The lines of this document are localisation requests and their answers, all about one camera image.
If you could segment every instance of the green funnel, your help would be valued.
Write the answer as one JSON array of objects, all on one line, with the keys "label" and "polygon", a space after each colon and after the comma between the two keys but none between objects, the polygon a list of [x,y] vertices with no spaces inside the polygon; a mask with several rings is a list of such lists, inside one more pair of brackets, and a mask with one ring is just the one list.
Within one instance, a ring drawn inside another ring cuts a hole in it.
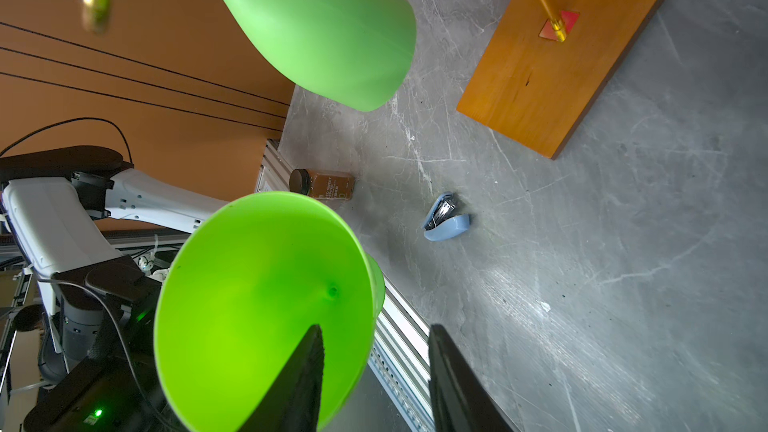
[{"label": "green funnel", "polygon": [[170,269],[154,326],[160,383],[187,428],[233,432],[320,324],[322,427],[360,379],[383,302],[378,265],[334,211],[288,192],[243,197]]},{"label": "green funnel", "polygon": [[224,2],[284,76],[353,109],[384,105],[411,67],[416,16],[407,0]]}]

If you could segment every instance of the orange wooden board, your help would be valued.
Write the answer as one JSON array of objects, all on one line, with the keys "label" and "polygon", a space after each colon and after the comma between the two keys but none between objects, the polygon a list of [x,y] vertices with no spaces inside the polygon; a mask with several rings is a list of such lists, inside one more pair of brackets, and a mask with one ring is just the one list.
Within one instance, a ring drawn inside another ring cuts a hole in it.
[{"label": "orange wooden board", "polygon": [[555,158],[662,0],[558,0],[581,16],[565,42],[538,36],[538,0],[512,0],[457,110]]}]

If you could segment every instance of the blue stapler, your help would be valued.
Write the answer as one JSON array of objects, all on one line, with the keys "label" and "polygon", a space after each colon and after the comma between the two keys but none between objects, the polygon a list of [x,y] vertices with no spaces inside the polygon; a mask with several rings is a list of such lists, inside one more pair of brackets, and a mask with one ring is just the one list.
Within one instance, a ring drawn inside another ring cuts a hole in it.
[{"label": "blue stapler", "polygon": [[469,230],[469,215],[454,216],[455,213],[456,201],[453,199],[453,192],[439,196],[422,225],[427,240],[439,242]]}]

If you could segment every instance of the brown jar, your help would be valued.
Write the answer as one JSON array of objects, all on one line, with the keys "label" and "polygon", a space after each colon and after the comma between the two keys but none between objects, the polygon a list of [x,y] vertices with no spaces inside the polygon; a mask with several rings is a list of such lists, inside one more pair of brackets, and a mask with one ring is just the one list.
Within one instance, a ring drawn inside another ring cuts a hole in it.
[{"label": "brown jar", "polygon": [[350,200],[355,178],[346,172],[297,168],[290,174],[290,190],[318,200]]}]

